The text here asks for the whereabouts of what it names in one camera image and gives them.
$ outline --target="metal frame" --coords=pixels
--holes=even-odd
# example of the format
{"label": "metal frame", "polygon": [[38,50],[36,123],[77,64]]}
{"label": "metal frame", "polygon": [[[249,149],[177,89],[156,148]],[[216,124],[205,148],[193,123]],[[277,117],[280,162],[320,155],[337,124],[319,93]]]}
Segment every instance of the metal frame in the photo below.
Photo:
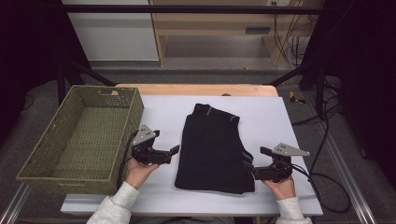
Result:
{"label": "metal frame", "polygon": [[[63,12],[74,12],[74,13],[207,13],[207,14],[278,14],[278,15],[322,15],[327,13],[340,12],[340,8],[321,8],[321,7],[234,7],[234,6],[118,6],[118,5],[46,5],[44,3],[35,5],[38,9],[44,10],[58,10]],[[290,79],[296,75],[299,75],[307,68],[312,65],[316,65],[318,61],[307,62],[304,66],[297,68],[285,76],[273,81],[270,85],[277,86],[283,81]],[[62,62],[58,70],[58,93],[64,97],[64,75],[68,78],[67,74],[63,74],[62,65],[70,66],[71,64],[65,64]],[[112,85],[109,80],[95,74],[91,68],[85,68],[76,63],[73,63],[75,69],[80,72],[86,73],[89,76],[105,83]],[[312,101],[310,97],[307,97],[308,102]],[[375,219],[369,206],[367,205],[364,197],[362,196],[356,181],[350,173],[347,165],[344,162],[342,155],[339,153],[336,144],[332,137],[329,136],[328,144],[331,149],[331,156],[337,171],[342,177],[343,183],[346,186],[347,191],[351,194],[352,203],[356,209],[356,213],[361,220],[361,223],[375,223]],[[14,195],[11,203],[8,205],[7,210],[1,216],[1,223],[14,223],[21,208],[23,207],[31,187],[21,184],[18,191]]]}

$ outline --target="white cabinet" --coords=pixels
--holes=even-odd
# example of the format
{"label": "white cabinet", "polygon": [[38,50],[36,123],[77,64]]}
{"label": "white cabinet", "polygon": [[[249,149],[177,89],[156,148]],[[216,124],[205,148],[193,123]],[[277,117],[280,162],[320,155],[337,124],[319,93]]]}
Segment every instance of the white cabinet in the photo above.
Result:
{"label": "white cabinet", "polygon": [[[147,0],[63,0],[65,5],[148,5]],[[149,13],[69,13],[90,62],[158,61]]]}

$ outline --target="black clamp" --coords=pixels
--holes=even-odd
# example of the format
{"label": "black clamp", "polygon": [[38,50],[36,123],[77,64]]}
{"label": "black clamp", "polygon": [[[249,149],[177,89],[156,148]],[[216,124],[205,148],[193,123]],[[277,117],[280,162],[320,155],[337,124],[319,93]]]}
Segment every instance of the black clamp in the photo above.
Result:
{"label": "black clamp", "polygon": [[143,164],[170,164],[172,156],[178,153],[180,145],[172,147],[169,151],[156,150],[152,145],[158,136],[160,131],[152,131],[143,124],[132,142],[132,157]]}
{"label": "black clamp", "polygon": [[260,147],[260,153],[272,157],[273,162],[265,167],[251,167],[251,172],[256,180],[272,180],[279,182],[287,179],[292,173],[291,156],[309,156],[308,151],[300,150],[280,143],[274,150]]}

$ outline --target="black garment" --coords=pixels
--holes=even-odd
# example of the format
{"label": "black garment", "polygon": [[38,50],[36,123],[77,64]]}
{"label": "black garment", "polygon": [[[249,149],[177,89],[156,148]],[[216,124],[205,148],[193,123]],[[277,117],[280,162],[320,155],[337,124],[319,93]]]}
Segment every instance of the black garment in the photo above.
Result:
{"label": "black garment", "polygon": [[254,178],[244,162],[253,156],[242,145],[239,117],[196,104],[186,118],[175,186],[179,189],[253,192]]}

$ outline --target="gray floor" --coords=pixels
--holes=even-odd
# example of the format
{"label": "gray floor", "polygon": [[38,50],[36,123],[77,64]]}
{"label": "gray floor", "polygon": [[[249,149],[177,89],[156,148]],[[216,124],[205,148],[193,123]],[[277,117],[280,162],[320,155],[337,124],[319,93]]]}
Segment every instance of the gray floor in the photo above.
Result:
{"label": "gray floor", "polygon": [[[169,41],[166,61],[163,67],[132,64],[128,69],[97,67],[97,72],[111,80],[130,83],[251,83],[262,84],[286,74],[291,66],[282,63],[279,67],[270,65],[268,53],[259,37],[174,37]],[[87,82],[93,80],[84,77]],[[329,77],[337,84],[336,78]],[[290,115],[290,121],[307,119],[313,115],[308,104],[292,103],[290,91],[294,91],[297,99],[304,99],[312,91],[300,92],[295,77],[277,87],[283,97]],[[11,135],[2,143],[0,150],[0,211],[4,211],[11,201],[20,183],[15,176],[26,161],[34,145],[44,132],[57,109],[56,82],[51,81],[34,88],[27,96],[27,103],[33,104],[21,112],[20,120]],[[344,156],[351,173],[356,179],[364,199],[371,208],[377,223],[396,223],[396,192],[383,176],[375,161],[361,157],[360,147],[356,138],[343,117],[336,113],[330,119],[330,134]],[[293,127],[299,146],[315,155],[322,134],[317,124]],[[312,164],[314,156],[305,160],[307,166]],[[315,168],[315,172],[329,175],[340,181],[339,174],[325,146]],[[346,206],[346,197],[334,183],[314,177],[321,193],[323,202],[334,209]],[[20,217],[72,217],[59,212],[64,195],[50,195],[32,191]],[[337,214],[326,209],[324,216],[316,217],[317,223],[361,223],[352,207],[347,213]]]}

